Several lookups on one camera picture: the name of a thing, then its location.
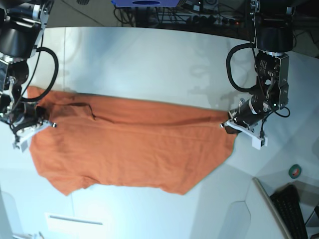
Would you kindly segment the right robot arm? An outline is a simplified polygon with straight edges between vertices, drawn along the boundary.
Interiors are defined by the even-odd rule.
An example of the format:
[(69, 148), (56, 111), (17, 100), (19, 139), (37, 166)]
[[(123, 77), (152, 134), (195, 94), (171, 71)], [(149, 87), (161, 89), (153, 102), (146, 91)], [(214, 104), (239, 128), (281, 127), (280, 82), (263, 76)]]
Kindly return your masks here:
[[(45, 110), (37, 105), (52, 89), (58, 74), (58, 58), (43, 47), (44, 31), (54, 2), (52, 0), (2, 0), (0, 2), (0, 120), (13, 132), (40, 127)], [(54, 73), (43, 93), (25, 98), (32, 77), (27, 61), (42, 52), (52, 56)]]

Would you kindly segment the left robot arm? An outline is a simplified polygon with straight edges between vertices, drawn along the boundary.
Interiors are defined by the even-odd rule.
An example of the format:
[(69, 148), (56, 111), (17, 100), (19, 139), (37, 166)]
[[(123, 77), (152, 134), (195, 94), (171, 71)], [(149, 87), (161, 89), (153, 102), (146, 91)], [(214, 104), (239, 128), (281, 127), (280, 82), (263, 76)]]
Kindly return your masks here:
[[(258, 122), (264, 123), (271, 114), (279, 114), (288, 104), (288, 51), (292, 50), (294, 34), (292, 0), (248, 0), (245, 23), (249, 43), (233, 47), (226, 58), (230, 84), (251, 98), (229, 111), (222, 127), (229, 134), (253, 133)], [(239, 50), (249, 48), (255, 60), (256, 84), (250, 88), (238, 86), (231, 72), (231, 58)]]

